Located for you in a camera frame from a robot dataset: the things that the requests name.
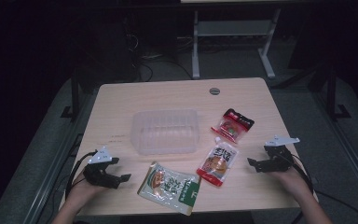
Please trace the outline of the aluminium floor rail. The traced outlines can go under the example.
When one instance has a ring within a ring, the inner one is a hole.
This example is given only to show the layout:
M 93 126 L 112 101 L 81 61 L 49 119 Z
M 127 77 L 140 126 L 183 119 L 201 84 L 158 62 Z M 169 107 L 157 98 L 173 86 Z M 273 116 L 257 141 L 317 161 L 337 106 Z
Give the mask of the aluminium floor rail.
M 352 119 L 352 115 L 348 112 L 344 105 L 334 105 L 333 113 L 328 111 L 327 102 L 324 100 L 320 93 L 313 93 L 312 97 L 316 102 L 316 105 L 322 110 L 327 123 L 333 130 L 338 142 L 340 143 L 345 155 L 349 160 L 349 164 L 352 167 L 355 175 L 358 177 L 358 144 L 353 145 L 345 134 L 341 126 L 338 124 L 340 119 Z
M 85 130 L 94 96 L 58 99 L 48 110 L 27 156 L 28 178 L 35 180 L 35 193 L 21 224 L 37 224 L 59 182 L 71 174 L 71 156 L 79 146 Z

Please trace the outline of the green and white food packet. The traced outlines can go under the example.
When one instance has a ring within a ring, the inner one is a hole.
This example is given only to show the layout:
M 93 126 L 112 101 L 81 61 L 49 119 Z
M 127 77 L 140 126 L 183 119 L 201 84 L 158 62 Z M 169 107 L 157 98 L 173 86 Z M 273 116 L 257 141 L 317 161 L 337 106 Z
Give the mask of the green and white food packet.
M 200 177 L 168 169 L 153 161 L 137 194 L 190 216 L 200 190 Z

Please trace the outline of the red and white spouted pouch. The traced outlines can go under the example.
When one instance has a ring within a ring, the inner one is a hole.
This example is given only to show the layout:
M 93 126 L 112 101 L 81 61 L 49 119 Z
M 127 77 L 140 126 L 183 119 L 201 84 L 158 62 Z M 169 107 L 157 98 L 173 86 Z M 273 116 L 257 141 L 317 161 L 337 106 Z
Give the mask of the red and white spouted pouch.
M 196 173 L 207 182 L 221 187 L 232 168 L 239 151 L 220 137 L 215 138 L 215 146 L 209 151 Z

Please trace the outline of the white metal desk frame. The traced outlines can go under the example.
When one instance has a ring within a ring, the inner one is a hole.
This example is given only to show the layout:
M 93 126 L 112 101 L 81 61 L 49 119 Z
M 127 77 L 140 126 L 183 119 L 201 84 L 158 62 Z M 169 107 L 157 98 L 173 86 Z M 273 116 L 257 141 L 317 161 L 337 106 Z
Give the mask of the white metal desk frame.
M 258 49 L 259 58 L 268 78 L 275 78 L 275 73 L 269 61 L 268 52 L 278 24 L 281 10 L 274 11 L 270 20 L 257 21 L 201 21 L 199 12 L 194 12 L 192 77 L 200 78 L 199 38 L 208 36 L 264 36 L 266 42 Z

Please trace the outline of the person's left hand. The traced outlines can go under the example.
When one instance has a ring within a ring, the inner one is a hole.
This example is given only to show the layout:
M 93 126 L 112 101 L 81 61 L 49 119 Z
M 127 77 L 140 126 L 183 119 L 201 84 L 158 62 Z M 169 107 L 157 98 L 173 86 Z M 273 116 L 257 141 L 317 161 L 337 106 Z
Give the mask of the person's left hand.
M 84 206 L 106 188 L 91 185 L 83 174 L 79 174 L 67 196 L 65 202 L 71 205 Z

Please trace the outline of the red and black snack packet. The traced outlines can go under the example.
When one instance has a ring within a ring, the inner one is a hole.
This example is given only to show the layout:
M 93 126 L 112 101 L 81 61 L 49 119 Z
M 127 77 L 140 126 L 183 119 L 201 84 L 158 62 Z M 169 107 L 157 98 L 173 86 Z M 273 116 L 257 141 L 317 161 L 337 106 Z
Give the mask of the red and black snack packet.
M 248 119 L 243 114 L 230 108 L 220 119 L 219 123 L 212 127 L 212 130 L 237 144 L 242 136 L 250 131 L 254 124 L 255 122 L 252 119 Z

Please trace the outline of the person's right hand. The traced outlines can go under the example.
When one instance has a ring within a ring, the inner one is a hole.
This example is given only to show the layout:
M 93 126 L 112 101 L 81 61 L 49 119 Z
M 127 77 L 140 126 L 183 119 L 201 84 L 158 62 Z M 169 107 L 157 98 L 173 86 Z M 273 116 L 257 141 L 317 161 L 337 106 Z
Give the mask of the person's right hand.
M 301 177 L 298 171 L 289 169 L 286 172 L 271 172 L 269 175 L 277 178 L 297 201 L 313 197 L 306 181 Z

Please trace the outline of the black metal stand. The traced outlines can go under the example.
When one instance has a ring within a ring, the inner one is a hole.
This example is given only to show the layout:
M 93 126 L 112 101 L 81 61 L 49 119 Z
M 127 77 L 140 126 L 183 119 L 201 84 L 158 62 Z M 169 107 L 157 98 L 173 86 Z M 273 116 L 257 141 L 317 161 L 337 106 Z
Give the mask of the black metal stand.
M 351 115 L 345 105 L 336 104 L 337 74 L 331 64 L 325 66 L 326 112 L 332 121 L 350 119 Z
M 77 71 L 74 70 L 71 76 L 71 105 L 66 106 L 62 111 L 61 117 L 75 121 L 79 113 L 79 82 Z

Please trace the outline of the clear plastic container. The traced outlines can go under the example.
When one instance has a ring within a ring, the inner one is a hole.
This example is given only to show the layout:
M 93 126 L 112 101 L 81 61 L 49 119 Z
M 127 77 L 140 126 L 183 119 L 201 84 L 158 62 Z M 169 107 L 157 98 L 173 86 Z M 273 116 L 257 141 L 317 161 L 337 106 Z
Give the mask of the clear plastic container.
M 131 144 L 141 155 L 193 153 L 199 139 L 194 109 L 141 111 L 132 119 Z

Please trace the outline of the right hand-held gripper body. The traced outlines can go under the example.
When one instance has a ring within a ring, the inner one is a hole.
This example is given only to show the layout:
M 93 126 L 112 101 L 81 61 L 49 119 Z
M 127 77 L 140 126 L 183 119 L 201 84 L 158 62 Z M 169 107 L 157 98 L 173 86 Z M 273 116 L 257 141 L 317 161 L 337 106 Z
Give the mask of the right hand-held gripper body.
M 286 147 L 288 144 L 299 143 L 298 138 L 275 135 L 265 143 L 265 146 L 275 147 L 275 153 L 269 156 L 264 172 L 285 172 L 295 162 L 291 151 Z

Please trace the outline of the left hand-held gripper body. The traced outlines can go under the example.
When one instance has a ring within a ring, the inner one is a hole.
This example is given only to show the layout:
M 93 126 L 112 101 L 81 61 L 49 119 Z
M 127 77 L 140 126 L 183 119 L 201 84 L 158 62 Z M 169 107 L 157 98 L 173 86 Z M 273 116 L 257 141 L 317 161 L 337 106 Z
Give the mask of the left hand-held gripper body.
M 106 172 L 106 168 L 109 166 L 106 162 L 112 158 L 114 157 L 110 155 L 106 147 L 95 151 L 83 171 L 83 175 L 91 185 L 110 189 L 118 188 L 120 184 L 119 177 Z

